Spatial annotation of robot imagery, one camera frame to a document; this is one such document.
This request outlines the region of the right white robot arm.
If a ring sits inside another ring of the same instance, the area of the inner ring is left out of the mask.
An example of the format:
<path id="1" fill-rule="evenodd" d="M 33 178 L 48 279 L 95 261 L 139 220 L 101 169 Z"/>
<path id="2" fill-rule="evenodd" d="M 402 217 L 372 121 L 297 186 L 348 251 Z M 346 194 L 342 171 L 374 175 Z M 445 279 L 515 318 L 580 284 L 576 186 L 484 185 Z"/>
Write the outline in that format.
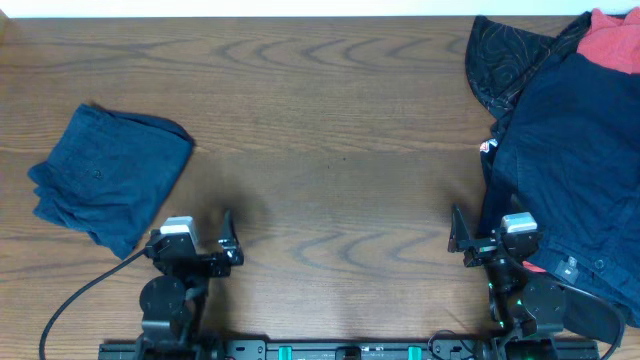
<path id="1" fill-rule="evenodd" d="M 461 209 L 451 209 L 450 253 L 464 255 L 465 267 L 484 269 L 489 290 L 489 312 L 500 331 L 477 342 L 476 359 L 554 358 L 553 335 L 564 328 L 564 290 L 554 281 L 524 267 L 538 250 L 542 231 L 528 212 L 506 215 L 485 238 L 474 237 Z"/>

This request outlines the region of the dark blue shorts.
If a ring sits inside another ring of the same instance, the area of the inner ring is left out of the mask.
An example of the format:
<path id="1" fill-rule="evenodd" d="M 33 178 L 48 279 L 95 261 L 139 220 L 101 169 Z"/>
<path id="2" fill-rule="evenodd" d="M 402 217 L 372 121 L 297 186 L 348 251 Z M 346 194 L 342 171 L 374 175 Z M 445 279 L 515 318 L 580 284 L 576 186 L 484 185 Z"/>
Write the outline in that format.
<path id="1" fill-rule="evenodd" d="M 34 214 L 85 232 L 127 258 L 154 220 L 195 146 L 179 124 L 160 117 L 79 106 L 29 178 Z"/>

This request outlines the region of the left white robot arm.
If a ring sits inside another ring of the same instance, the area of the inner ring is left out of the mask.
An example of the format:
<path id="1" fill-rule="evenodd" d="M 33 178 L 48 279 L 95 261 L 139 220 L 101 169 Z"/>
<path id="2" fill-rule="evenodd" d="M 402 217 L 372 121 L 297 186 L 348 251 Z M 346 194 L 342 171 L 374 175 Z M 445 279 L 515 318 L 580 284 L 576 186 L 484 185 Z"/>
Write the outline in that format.
<path id="1" fill-rule="evenodd" d="M 160 275 L 141 291 L 142 335 L 138 359 L 223 359 L 224 346 L 215 335 L 203 334 L 201 318 L 213 278 L 224 278 L 244 264 L 231 212 L 224 213 L 219 252 L 200 254 L 199 236 L 191 216 L 170 217 L 153 230 L 145 256 Z"/>

